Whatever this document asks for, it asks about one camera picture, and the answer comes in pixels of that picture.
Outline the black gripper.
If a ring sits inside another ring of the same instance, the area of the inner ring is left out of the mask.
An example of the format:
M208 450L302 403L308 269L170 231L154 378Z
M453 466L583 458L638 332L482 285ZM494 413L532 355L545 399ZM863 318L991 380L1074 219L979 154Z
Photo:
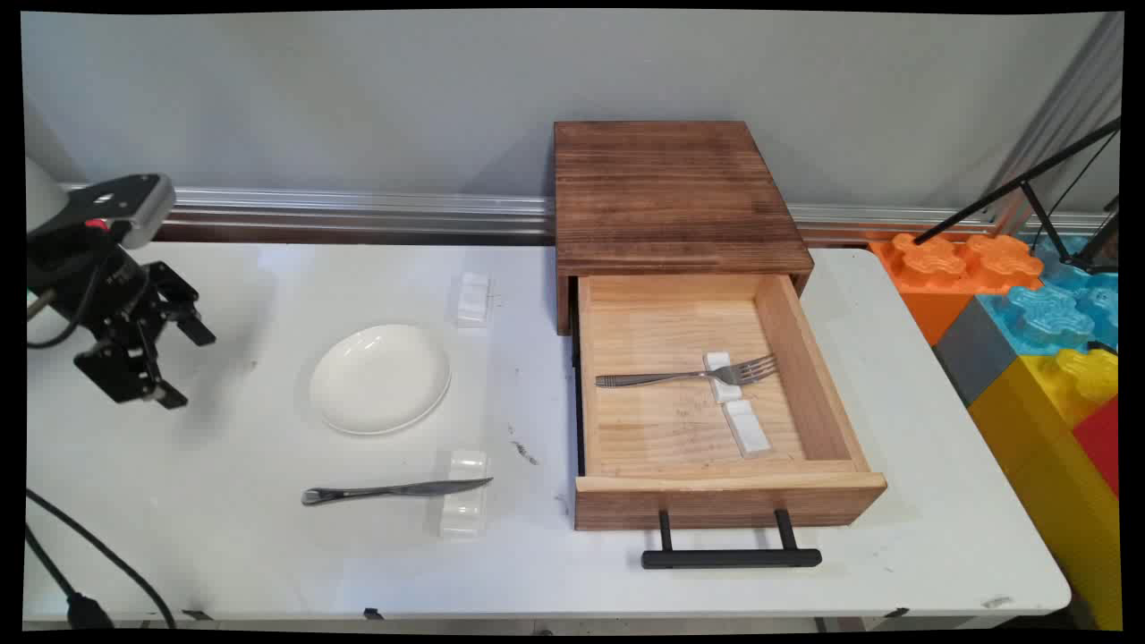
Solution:
M98 341L73 364L114 403L156 401L179 409L183 393L164 379L156 341L166 323L177 325L196 346L216 335L204 325L199 294L165 262L140 265L113 235L41 235L26 241L27 291L65 319L58 333L29 348L52 348L79 327Z

